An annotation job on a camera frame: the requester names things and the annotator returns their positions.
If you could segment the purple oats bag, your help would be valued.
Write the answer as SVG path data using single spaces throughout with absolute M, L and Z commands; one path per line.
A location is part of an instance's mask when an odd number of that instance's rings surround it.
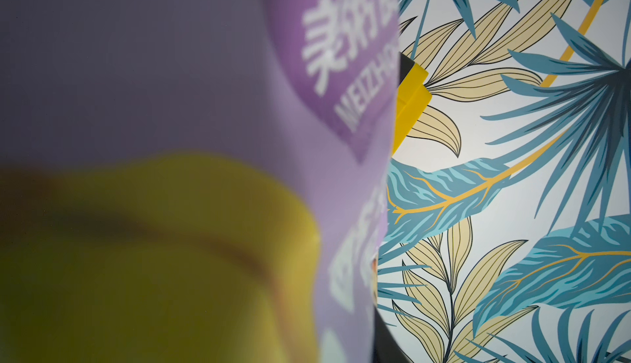
M 4 362 L 370 362 L 398 0 L 1 0 Z

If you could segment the yellow and black toolbox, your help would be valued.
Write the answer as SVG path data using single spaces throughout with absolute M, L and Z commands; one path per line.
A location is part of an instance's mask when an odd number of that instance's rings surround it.
M 428 72 L 410 57 L 400 54 L 399 88 L 396 100 L 396 120 L 392 154 L 420 118 L 432 95 L 424 85 Z

